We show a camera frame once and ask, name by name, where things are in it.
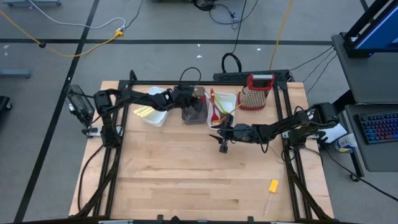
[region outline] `keyboard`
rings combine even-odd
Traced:
[[[255,72],[234,72],[234,73],[216,73],[213,75],[214,81],[226,82],[244,82],[248,80],[248,76],[253,75],[275,75],[276,81],[291,82],[292,76],[287,69],[285,70],[270,70],[270,71],[255,71]]]
[[[366,144],[398,141],[398,113],[357,114]]]

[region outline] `cheese grater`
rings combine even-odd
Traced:
[[[269,90],[272,88],[275,75],[250,74],[246,86],[238,93],[238,104],[242,110],[261,110],[266,106]]]

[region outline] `yellow cable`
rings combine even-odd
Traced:
[[[289,16],[290,9],[292,8],[292,4],[293,4],[293,0],[290,0],[289,6],[287,7],[287,10],[286,10],[286,15],[285,15],[284,21],[282,22],[282,26],[280,27],[278,39],[276,40],[276,44],[275,44],[275,47],[274,47],[274,53],[272,53],[272,58],[271,58],[271,63],[269,65],[269,70],[271,70],[271,68],[272,68],[272,63],[274,62],[274,57],[275,57],[276,50],[277,50],[278,45],[279,45],[279,40],[280,40],[280,37],[282,36],[282,31],[284,30],[287,17]]]
[[[2,14],[14,27],[16,27],[17,29],[19,29],[22,33],[24,33],[24,34],[25,34],[27,37],[29,37],[31,40],[33,40],[34,42],[36,42],[36,43],[38,43],[38,44],[41,44],[40,41],[36,40],[36,39],[33,38],[31,35],[29,35],[24,29],[20,28],[19,25],[17,25],[17,24],[16,24],[10,17],[8,17],[2,10],[0,10],[0,14]],[[47,47],[47,48],[48,48],[48,50],[50,50],[50,51],[56,53],[57,55],[61,55],[61,56],[64,56],[64,57],[80,57],[80,56],[82,56],[82,55],[85,55],[85,54],[90,53],[92,50],[94,50],[95,48],[97,48],[97,47],[99,47],[99,46],[102,46],[102,45],[105,45],[105,44],[111,42],[112,40],[114,40],[114,39],[117,38],[117,37],[120,37],[121,35],[123,35],[123,32],[121,32],[120,30],[116,30],[114,36],[113,36],[112,38],[110,38],[109,40],[103,42],[102,44],[98,44],[98,45],[92,47],[91,49],[87,50],[86,52],[83,52],[83,53],[78,54],[78,55],[65,55],[65,54],[63,54],[63,53],[61,53],[61,52],[56,51],[55,49],[53,49],[53,48],[51,48],[51,47]]]

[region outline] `wooden tabletop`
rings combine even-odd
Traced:
[[[101,89],[117,88],[118,82],[103,82]],[[151,86],[135,85],[133,90],[147,92]],[[288,83],[292,108],[308,108],[303,83]],[[237,94],[241,86],[205,86],[207,92]],[[286,117],[283,93],[280,100]],[[209,134],[207,123],[184,125],[181,110],[171,110],[161,128],[144,123],[133,114],[139,105],[131,105],[127,116],[119,172],[111,218],[155,220],[163,214],[181,220],[294,221],[285,164],[280,158],[280,136],[270,143],[266,154],[260,145],[237,142],[228,144],[227,154],[218,152],[219,144]],[[246,124],[271,124],[278,120],[275,96],[270,91],[266,107],[259,111],[237,110],[235,121]],[[87,142],[82,167],[102,144],[100,138]],[[314,140],[307,147],[318,151]],[[82,204],[98,186],[103,163],[103,149],[88,165],[83,178]],[[319,206],[333,216],[321,160],[318,154],[300,151],[307,189]],[[271,209],[266,217],[263,209],[269,197],[272,179],[279,180]],[[77,189],[70,214],[77,213]],[[304,217],[302,196],[297,190],[300,214]],[[106,201],[108,191],[103,194]],[[104,213],[102,203],[100,214]]]

